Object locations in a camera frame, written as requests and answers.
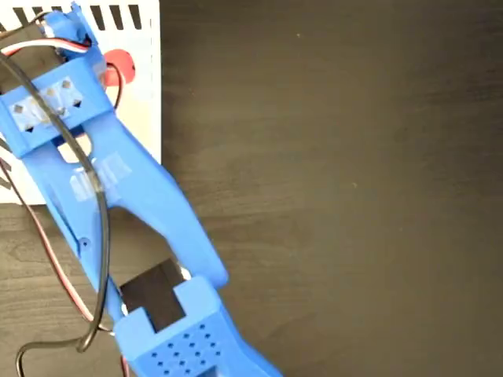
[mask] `white wire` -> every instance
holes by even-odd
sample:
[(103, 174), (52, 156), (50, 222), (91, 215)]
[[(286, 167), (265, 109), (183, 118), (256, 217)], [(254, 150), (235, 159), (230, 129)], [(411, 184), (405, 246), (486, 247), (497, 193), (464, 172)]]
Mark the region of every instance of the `white wire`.
[(60, 38), (42, 38), (34, 39), (32, 41), (14, 43), (13, 45), (4, 47), (2, 49), (2, 53), (9, 56), (25, 47), (35, 46), (48, 46), (54, 47), (55, 49), (66, 49), (67, 51), (72, 51), (74, 53), (85, 53), (89, 49), (89, 47), (87, 46), (82, 46), (78, 43), (66, 41)]
[[(0, 169), (3, 171), (4, 175), (6, 176), (7, 180), (9, 183), (12, 185), (14, 192), (16, 193), (18, 199), (20, 200), (21, 204), (24, 205), (24, 207), (27, 209), (28, 213), (31, 216), (31, 219), (35, 223), (35, 227), (37, 228), (37, 231), (40, 235), (40, 239), (42, 241), (42, 245), (44, 246), (44, 250), (46, 251), (47, 257), (50, 260), (51, 265), (54, 267), (54, 270), (56, 271), (56, 274), (58, 275), (59, 279), (61, 280), (64, 289), (70, 297), (72, 298), (72, 301), (75, 303), (77, 308), (79, 309), (80, 313), (88, 320), (91, 322), (93, 320), (93, 314), (90, 312), (89, 308), (87, 307), (86, 303), (82, 300), (80, 297), (79, 293), (73, 286), (72, 282), (70, 279), (68, 279), (68, 276), (66, 273), (64, 273), (63, 267), (61, 267), (61, 264), (59, 263), (56, 253), (54, 252), (54, 249), (49, 241), (49, 237), (47, 236), (46, 231), (44, 230), (42, 223), (40, 222), (39, 218), (37, 218), (36, 213), (33, 211), (31, 206), (26, 203), (24, 200), (23, 196), (21, 196), (20, 192), (18, 191), (16, 185), (14, 184), (13, 179), (11, 178), (9, 171), (6, 169), (6, 167), (3, 164), (3, 161), (0, 159)], [(108, 330), (105, 327), (101, 326), (101, 329), (103, 330)], [(126, 361), (126, 358), (124, 356), (121, 356), (120, 358), (120, 363), (121, 363), (121, 368), (123, 372), (124, 377), (130, 377), (130, 370), (129, 370), (129, 365)]]

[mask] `black cable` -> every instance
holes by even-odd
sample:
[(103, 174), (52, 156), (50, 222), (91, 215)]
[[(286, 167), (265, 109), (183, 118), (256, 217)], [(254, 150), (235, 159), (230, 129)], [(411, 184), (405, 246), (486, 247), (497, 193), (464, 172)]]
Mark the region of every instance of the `black cable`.
[(108, 283), (108, 273), (110, 267), (110, 226), (108, 219), (108, 206), (106, 203), (105, 192), (103, 185), (97, 175), (96, 170), (82, 150), (77, 140), (73, 137), (70, 130), (65, 126), (63, 121), (53, 111), (53, 109), (43, 100), (35, 85), (28, 78), (26, 73), (15, 63), (13, 63), (5, 54), (0, 53), (0, 64), (3, 65), (14, 77), (16, 77), (22, 86), (35, 99), (40, 108), (46, 113), (52, 124), (57, 128), (64, 141), (70, 149), (75, 153), (77, 159), (83, 166), (90, 180), (91, 186), (96, 194), (98, 210), (101, 219), (101, 268), (100, 280), (97, 293), (97, 303), (94, 310), (94, 318), (90, 323), (89, 329), (81, 338), (75, 338), (64, 341), (55, 342), (31, 342), (21, 347), (17, 353), (16, 366), (19, 377), (24, 377), (23, 371), (23, 355), (28, 350), (33, 349), (52, 349), (75, 346), (78, 352), (85, 352), (93, 342), (105, 309), (105, 299)]
[(51, 13), (51, 12), (40, 12), (33, 19), (31, 19), (31, 21), (28, 23), (28, 25), (21, 25), (16, 29), (8, 30), (8, 31), (4, 31), (3, 33), (0, 33), (0, 40), (8, 37), (9, 35), (11, 35), (12, 33), (16, 32), (16, 31), (21, 30), (24, 27), (30, 26), (30, 25), (34, 24), (35, 22), (40, 21), (44, 16), (47, 16), (49, 13)]
[(119, 68), (113, 64), (113, 63), (110, 63), (109, 61), (107, 62), (107, 67), (108, 68), (113, 68), (115, 71), (116, 71), (116, 74), (117, 74), (117, 77), (119, 79), (119, 89), (117, 91), (117, 98), (116, 98), (116, 102), (115, 104), (113, 105), (113, 108), (115, 110), (117, 110), (117, 108), (119, 107), (120, 105), (120, 100), (122, 99), (123, 97), (123, 86), (124, 86), (124, 80), (123, 80), (123, 76), (122, 74), (120, 73), (120, 70)]

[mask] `perforated blue panel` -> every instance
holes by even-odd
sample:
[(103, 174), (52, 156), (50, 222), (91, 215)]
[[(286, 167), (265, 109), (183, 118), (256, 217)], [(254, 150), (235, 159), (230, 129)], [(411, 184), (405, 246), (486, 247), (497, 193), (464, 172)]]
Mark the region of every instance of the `perforated blue panel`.
[(143, 308), (114, 327), (123, 355), (141, 377), (279, 377), (239, 335), (212, 285), (202, 276), (174, 289), (185, 317), (155, 333)]

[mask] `wooden surface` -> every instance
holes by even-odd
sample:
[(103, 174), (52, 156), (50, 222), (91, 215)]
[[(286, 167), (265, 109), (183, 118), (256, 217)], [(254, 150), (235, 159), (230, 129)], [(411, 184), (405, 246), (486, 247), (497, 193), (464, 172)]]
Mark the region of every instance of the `wooden surface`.
[[(501, 375), (501, 1), (162, 3), (163, 161), (250, 343), (289, 377)], [(113, 225), (119, 282), (163, 258), (139, 221)], [(6, 377), (22, 343), (85, 324), (21, 208), (0, 232)], [(119, 376), (117, 356), (101, 336), (27, 373)]]

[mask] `robotic arm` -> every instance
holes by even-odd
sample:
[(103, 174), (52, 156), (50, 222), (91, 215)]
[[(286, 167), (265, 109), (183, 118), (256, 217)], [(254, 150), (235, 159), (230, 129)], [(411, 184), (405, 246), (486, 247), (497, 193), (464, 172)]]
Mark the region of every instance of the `robotic arm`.
[[(48, 13), (30, 27), (16, 35), (54, 35), (88, 46), (41, 48), (38, 55), (34, 48), (33, 59), (19, 55), (17, 63), (72, 134), (91, 140), (89, 160), (108, 208), (123, 207), (160, 233), (192, 276), (184, 280), (168, 260), (120, 289), (108, 278), (105, 308), (130, 366), (141, 377), (281, 377), (241, 338), (218, 296), (227, 271), (182, 191), (117, 119), (101, 81), (106, 62), (80, 8), (74, 3), (70, 13)], [(63, 159), (61, 133), (5, 70), (0, 119), (13, 154), (27, 167), (98, 291), (103, 251), (93, 184), (80, 164)]]

